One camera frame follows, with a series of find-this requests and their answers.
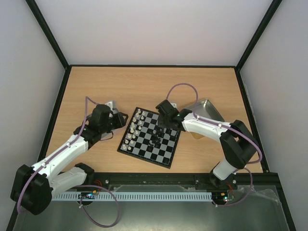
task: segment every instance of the silver tray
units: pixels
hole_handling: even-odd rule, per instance
[[[189,105],[186,109],[193,110],[194,104]],[[209,99],[199,100],[197,102],[195,112],[197,115],[221,122],[225,122],[221,114],[217,111]]]

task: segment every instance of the table top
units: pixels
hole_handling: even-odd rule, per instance
[[[85,96],[98,103],[115,100],[119,110],[128,114],[130,120],[136,107],[156,111],[155,107],[166,98],[169,89],[182,82],[194,85],[199,99],[208,98],[226,122],[238,119],[249,127],[233,68],[72,67],[47,155],[65,143],[81,125]],[[181,109],[194,103],[195,93],[187,86],[178,86],[169,100]],[[89,103],[88,114],[94,107]],[[197,140],[190,133],[182,132],[168,169],[117,152],[124,132],[125,129],[121,129],[111,140],[96,143],[64,171],[82,162],[96,172],[207,173],[224,156],[220,143],[207,137]],[[257,153],[252,160],[257,160]],[[260,163],[248,168],[262,172]]]

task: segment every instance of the purple cable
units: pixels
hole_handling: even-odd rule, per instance
[[[197,91],[197,89],[196,89],[193,85],[191,85],[191,84],[189,84],[189,83],[178,83],[178,84],[174,85],[174,86],[169,90],[166,99],[169,98],[169,95],[170,95],[170,93],[172,92],[172,90],[173,90],[175,87],[179,86],[179,85],[187,85],[187,86],[191,87],[191,88],[194,90],[194,92],[196,93],[196,102],[195,102],[194,108],[193,108],[193,110],[192,110],[193,116],[194,116],[196,119],[198,119],[198,120],[200,120],[200,121],[203,121],[203,122],[205,122],[205,123],[212,124],[212,125],[215,125],[215,126],[219,126],[219,123],[216,123],[216,122],[214,122],[214,121],[211,121],[211,120],[208,120],[208,119],[206,119],[206,118],[202,118],[202,117],[196,115],[195,109],[196,109],[196,106],[197,106],[197,103],[198,103],[198,91]],[[256,160],[256,161],[248,162],[247,164],[255,164],[255,163],[258,163],[258,162],[260,162],[260,161],[262,160],[263,154],[262,154],[260,148],[259,148],[251,139],[249,139],[247,136],[245,136],[245,135],[242,134],[241,132],[239,132],[239,131],[237,131],[237,130],[231,128],[231,127],[228,127],[228,126],[223,125],[223,124],[221,125],[221,127],[225,128],[225,129],[228,129],[228,130],[230,130],[230,131],[236,133],[237,135],[243,137],[243,138],[244,138],[245,140],[247,140],[252,146],[254,146],[254,148],[257,150],[257,152],[259,153],[259,159]]]
[[[249,173],[249,175],[250,175],[250,187],[249,187],[249,190],[248,190],[248,192],[246,193],[246,195],[241,199],[241,200],[239,200],[239,201],[237,201],[237,202],[234,202],[234,203],[232,203],[232,204],[229,204],[229,205],[217,205],[214,201],[213,201],[213,204],[215,205],[215,206],[217,206],[217,207],[229,207],[229,206],[233,206],[233,205],[237,205],[237,204],[239,204],[240,202],[243,202],[243,200],[245,200],[247,197],[248,197],[248,195],[250,194],[250,192],[251,192],[251,190],[252,190],[252,173],[251,173],[251,171],[249,171],[249,169],[247,169],[247,168],[243,168],[243,169],[245,169],[248,173]]]
[[[86,124],[86,120],[87,120],[87,111],[88,111],[88,100],[91,101],[92,103],[94,103],[95,105],[98,105],[98,103],[94,102],[92,99],[90,99],[88,96],[86,96],[86,105],[85,105],[85,116],[84,116],[84,119],[83,119],[83,122],[82,122],[82,126],[81,126],[81,129],[80,129],[80,132],[78,133],[78,135],[76,136],[76,138],[70,142],[70,145],[72,145],[73,143],[76,142],[76,140],[78,140],[78,138],[80,137],[84,127],[85,127],[85,124]],[[59,151],[57,151],[50,159],[48,159],[45,164],[48,164],[53,158],[55,158],[59,153],[61,153],[63,150],[65,150],[68,146],[64,146],[63,148],[61,148]],[[19,195],[19,198],[18,198],[18,201],[17,201],[17,212],[18,213],[23,213],[24,211],[21,211],[21,201],[22,201],[22,198],[25,194],[25,191],[28,187],[28,185],[30,184],[31,180],[38,174],[39,171],[41,171],[43,169],[43,166],[40,166],[31,176],[30,178],[28,179],[28,181],[25,183],[23,189],[21,190],[20,192],[20,195]]]
[[[101,227],[101,228],[110,228],[110,227],[113,227],[115,226],[118,222],[119,222],[119,219],[120,219],[120,214],[121,214],[121,208],[120,208],[120,203],[118,202],[118,200],[116,199],[115,195],[113,195],[112,192],[110,192],[108,189],[105,189],[101,186],[97,186],[97,185],[78,185],[77,187],[79,188],[84,188],[84,187],[87,187],[87,188],[98,188],[98,189],[102,189],[106,192],[108,192],[115,200],[115,203],[116,203],[116,207],[117,207],[117,217],[114,221],[114,223],[112,223],[111,225],[102,225],[98,222],[96,222],[95,220],[93,220],[93,218],[88,214],[88,212],[86,211],[86,209],[84,208],[84,206],[82,205],[82,200],[85,198],[84,196],[80,199],[80,202],[79,202],[79,205],[80,205],[80,208],[86,213],[87,217],[90,219],[90,221],[92,221],[93,224]]]

